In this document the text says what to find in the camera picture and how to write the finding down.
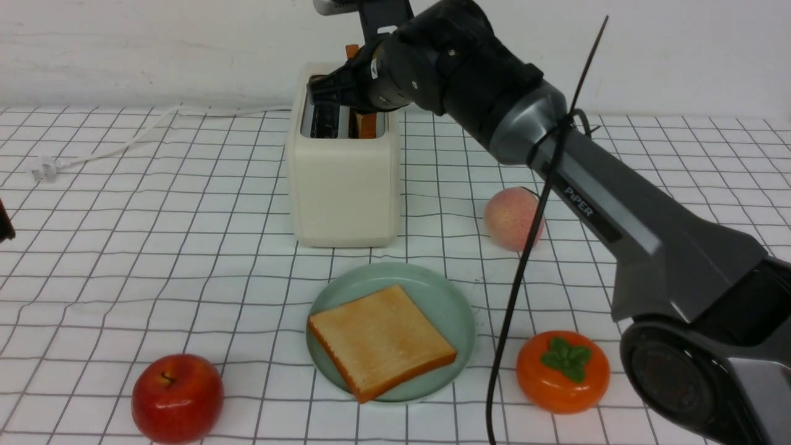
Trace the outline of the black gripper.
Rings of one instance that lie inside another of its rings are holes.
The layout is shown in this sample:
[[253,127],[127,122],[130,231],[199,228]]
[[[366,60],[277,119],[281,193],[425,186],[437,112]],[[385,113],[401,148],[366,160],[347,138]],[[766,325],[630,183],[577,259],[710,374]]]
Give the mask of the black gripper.
[[371,71],[377,47],[376,44],[364,45],[342,67],[309,80],[306,87],[311,104],[339,105],[359,113],[384,112],[378,79]]

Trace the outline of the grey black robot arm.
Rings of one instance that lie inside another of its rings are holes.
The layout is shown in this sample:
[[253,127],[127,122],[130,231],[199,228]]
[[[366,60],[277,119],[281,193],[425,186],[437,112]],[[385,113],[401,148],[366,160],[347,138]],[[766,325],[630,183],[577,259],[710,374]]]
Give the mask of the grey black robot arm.
[[473,1],[316,1],[358,12],[365,44],[308,82],[314,104],[448,115],[498,163],[544,180],[616,259],[611,318],[653,411],[720,444],[788,444],[789,263],[693,214],[591,139],[588,119],[494,34]]

